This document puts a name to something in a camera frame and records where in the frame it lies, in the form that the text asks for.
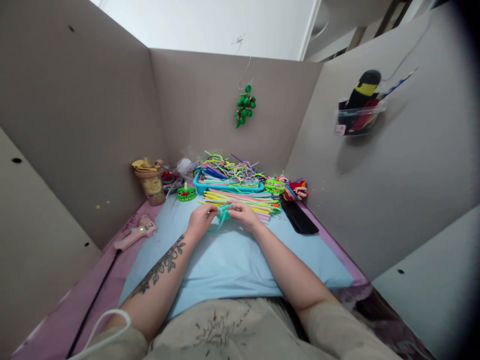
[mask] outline green pipe cleaner ornament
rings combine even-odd
[[[235,119],[236,119],[236,127],[238,128],[240,125],[245,124],[245,120],[247,118],[252,117],[253,109],[257,107],[257,99],[255,96],[251,95],[252,93],[252,86],[247,84],[245,86],[245,93],[240,95],[240,100],[236,103],[239,109],[236,111]]]

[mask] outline black phone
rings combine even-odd
[[[281,207],[290,220],[291,225],[299,234],[316,234],[319,228],[309,219],[306,213],[295,201],[281,201]]]

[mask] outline person's right hand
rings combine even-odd
[[[229,204],[233,204],[231,209],[228,210],[228,215],[232,219],[240,221],[241,225],[250,233],[253,233],[258,228],[261,228],[264,223],[255,215],[254,211],[250,206],[239,201],[227,201]]]

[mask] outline wall-mounted organizer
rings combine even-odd
[[[193,185],[196,186],[196,191],[200,194],[203,195],[205,191],[208,189],[215,189],[215,190],[221,190],[221,191],[234,191],[234,192],[239,192],[239,193],[261,193],[262,191],[265,190],[264,184],[261,182],[258,184],[257,187],[239,187],[239,186],[234,186],[234,185],[209,185],[209,184],[204,184],[200,183],[199,179],[201,176],[201,172],[198,171],[195,175],[195,178],[193,179]]]
[[[376,106],[337,110],[334,134],[338,136],[367,135],[374,128],[377,117],[387,110],[387,100]]]

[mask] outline pink mat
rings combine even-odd
[[[299,203],[303,211],[319,229],[319,235],[325,244],[332,250],[345,268],[352,275],[352,286],[368,284],[367,278],[357,268],[349,256],[325,230],[317,218],[303,204]],[[92,299],[97,292],[115,256],[113,243],[130,234],[130,229],[138,225],[141,214],[148,214],[154,220],[160,212],[161,206],[152,207],[145,202],[125,226],[110,240],[98,263],[90,272],[79,280],[65,297],[58,303],[56,309],[37,326],[27,340],[21,345],[11,360],[63,360],[67,356],[77,330],[87,312]],[[124,253],[120,254],[108,276],[100,295],[90,313],[83,333],[80,336],[74,354],[79,353],[85,346],[97,319],[107,310],[115,309],[118,305],[125,280],[137,258],[145,241],[141,239]]]

